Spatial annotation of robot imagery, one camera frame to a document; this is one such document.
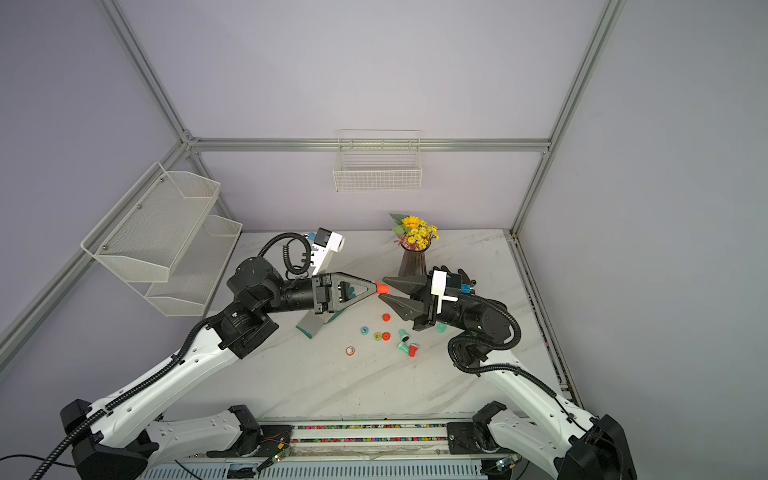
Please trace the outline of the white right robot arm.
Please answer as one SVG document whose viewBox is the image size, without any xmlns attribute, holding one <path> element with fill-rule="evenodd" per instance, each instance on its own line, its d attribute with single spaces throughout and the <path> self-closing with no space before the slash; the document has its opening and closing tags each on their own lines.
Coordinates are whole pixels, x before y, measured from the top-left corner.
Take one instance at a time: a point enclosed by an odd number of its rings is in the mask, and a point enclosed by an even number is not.
<svg viewBox="0 0 768 480">
<path fill-rule="evenodd" d="M 447 343 L 455 368 L 494 385 L 525 413 L 500 401 L 477 412 L 474 441 L 480 450 L 510 450 L 553 479 L 635 479 L 623 427 L 566 399 L 514 354 L 522 329 L 505 304 L 474 292 L 464 271 L 386 277 L 379 298 L 417 331 L 437 324 L 459 329 Z"/>
</svg>

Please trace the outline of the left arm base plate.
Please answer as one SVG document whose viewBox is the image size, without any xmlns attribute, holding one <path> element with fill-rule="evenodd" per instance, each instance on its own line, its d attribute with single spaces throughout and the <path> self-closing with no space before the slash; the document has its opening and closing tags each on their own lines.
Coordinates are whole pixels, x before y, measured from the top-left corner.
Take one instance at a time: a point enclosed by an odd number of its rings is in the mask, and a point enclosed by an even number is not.
<svg viewBox="0 0 768 480">
<path fill-rule="evenodd" d="M 293 433 L 288 424 L 262 425 L 259 429 L 245 429 L 235 443 L 225 450 L 210 450 L 207 458 L 266 458 L 280 450 L 280 445 L 287 445 Z"/>
</svg>

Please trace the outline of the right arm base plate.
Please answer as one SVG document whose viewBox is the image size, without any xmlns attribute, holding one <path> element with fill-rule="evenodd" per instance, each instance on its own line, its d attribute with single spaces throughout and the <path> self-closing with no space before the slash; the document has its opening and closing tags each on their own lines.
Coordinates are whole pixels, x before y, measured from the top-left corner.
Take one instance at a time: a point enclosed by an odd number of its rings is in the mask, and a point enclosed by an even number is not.
<svg viewBox="0 0 768 480">
<path fill-rule="evenodd" d="M 490 454 L 499 450 L 488 426 L 481 422 L 449 422 L 446 432 L 451 454 Z"/>
</svg>

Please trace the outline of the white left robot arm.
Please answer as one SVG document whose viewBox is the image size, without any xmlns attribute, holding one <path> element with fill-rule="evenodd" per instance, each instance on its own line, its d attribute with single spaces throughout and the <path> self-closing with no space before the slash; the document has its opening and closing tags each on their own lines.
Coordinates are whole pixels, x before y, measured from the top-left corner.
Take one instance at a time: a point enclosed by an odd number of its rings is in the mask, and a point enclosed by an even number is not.
<svg viewBox="0 0 768 480">
<path fill-rule="evenodd" d="M 136 479 L 146 470 L 208 449 L 249 456 L 264 436 L 249 408 L 235 405 L 210 417 L 171 421 L 162 414 L 213 374 L 248 357 L 278 328 L 272 314 L 337 313 L 388 287 L 322 266 L 343 244 L 321 229 L 270 239 L 228 279 L 232 302 L 198 321 L 180 348 L 117 392 L 94 402 L 75 400 L 61 412 L 65 438 L 33 472 L 43 478 L 65 451 L 82 479 Z"/>
</svg>

